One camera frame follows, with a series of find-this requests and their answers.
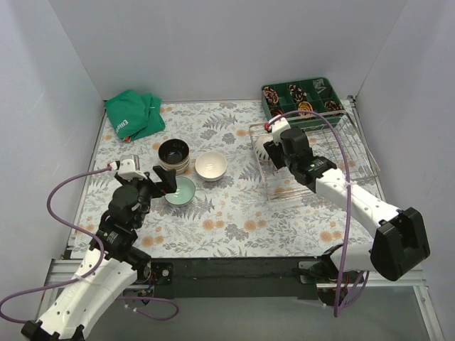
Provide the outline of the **beige floral bowl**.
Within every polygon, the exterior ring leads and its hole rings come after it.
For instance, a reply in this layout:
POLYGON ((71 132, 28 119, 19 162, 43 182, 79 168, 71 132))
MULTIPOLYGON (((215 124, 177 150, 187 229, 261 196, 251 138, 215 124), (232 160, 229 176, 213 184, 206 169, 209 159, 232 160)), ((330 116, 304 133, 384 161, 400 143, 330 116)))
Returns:
POLYGON ((160 161, 160 165, 167 171, 175 170, 177 175, 180 175, 186 171, 190 163, 190 157, 186 157, 183 161, 177 164, 170 164, 164 161, 160 161))

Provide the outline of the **pale green ribbed bowl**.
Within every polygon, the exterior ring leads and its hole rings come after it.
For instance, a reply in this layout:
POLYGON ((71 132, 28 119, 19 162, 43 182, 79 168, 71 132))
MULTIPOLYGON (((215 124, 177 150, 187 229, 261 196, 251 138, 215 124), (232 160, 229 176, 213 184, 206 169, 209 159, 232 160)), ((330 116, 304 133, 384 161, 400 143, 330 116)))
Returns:
POLYGON ((166 194, 164 196, 165 200, 167 203, 175 206, 188 204, 196 193, 196 186, 194 182, 187 177, 177 177, 176 184, 176 192, 166 194))

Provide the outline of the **black glossy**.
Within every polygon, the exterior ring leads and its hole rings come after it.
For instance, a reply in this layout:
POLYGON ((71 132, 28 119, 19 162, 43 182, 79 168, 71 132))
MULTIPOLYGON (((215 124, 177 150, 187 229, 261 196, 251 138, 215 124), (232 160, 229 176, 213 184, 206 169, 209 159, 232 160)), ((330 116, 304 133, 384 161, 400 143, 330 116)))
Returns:
POLYGON ((170 165, 177 165, 184 162, 189 156, 188 144, 180 139, 170 139, 162 143, 158 154, 160 161, 170 165))

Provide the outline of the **grey white gradient bowl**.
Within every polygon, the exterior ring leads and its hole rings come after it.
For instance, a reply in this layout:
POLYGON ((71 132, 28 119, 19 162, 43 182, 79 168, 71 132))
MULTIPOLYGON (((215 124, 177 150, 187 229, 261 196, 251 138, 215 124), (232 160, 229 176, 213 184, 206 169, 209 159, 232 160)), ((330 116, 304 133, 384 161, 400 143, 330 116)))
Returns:
POLYGON ((196 173, 205 181, 220 180, 228 168, 227 159, 223 154, 209 151, 201 154, 195 163, 196 173))

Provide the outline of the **white bowl blue leaf pattern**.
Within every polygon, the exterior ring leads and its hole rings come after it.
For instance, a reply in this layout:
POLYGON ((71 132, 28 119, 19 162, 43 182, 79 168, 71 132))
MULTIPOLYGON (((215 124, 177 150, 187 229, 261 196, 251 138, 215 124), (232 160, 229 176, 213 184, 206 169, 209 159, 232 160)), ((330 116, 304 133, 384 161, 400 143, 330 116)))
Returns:
POLYGON ((269 134, 261 135, 254 142, 255 153, 260 161, 268 161, 269 154, 267 153, 264 145, 270 141, 273 141, 273 137, 269 134))

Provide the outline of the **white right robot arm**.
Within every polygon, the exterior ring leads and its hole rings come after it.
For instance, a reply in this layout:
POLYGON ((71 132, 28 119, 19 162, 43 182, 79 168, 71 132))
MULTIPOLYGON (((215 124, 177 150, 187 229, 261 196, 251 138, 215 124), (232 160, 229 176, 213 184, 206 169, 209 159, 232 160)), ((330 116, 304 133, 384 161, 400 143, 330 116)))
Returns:
POLYGON ((276 168, 287 168, 297 183, 350 213, 373 238, 325 251, 321 272, 327 281, 338 282, 348 271, 376 271, 396 281, 429 257, 421 213, 413 207, 401 210, 348 181, 334 162, 314 155, 301 129, 272 131, 262 148, 276 168))

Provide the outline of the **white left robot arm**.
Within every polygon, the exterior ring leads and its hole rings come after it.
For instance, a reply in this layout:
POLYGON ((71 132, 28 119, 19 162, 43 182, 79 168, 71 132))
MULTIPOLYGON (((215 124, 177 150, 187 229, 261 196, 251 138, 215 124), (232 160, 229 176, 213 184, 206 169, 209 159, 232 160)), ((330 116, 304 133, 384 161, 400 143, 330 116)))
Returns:
POLYGON ((129 159, 114 162, 120 186, 113 192, 98 230, 66 286, 37 320, 24 323, 27 340, 84 340, 101 315, 127 286, 150 279, 151 257, 134 247, 137 230, 150 211, 151 201, 174 193, 176 173, 155 166, 158 182, 129 159))

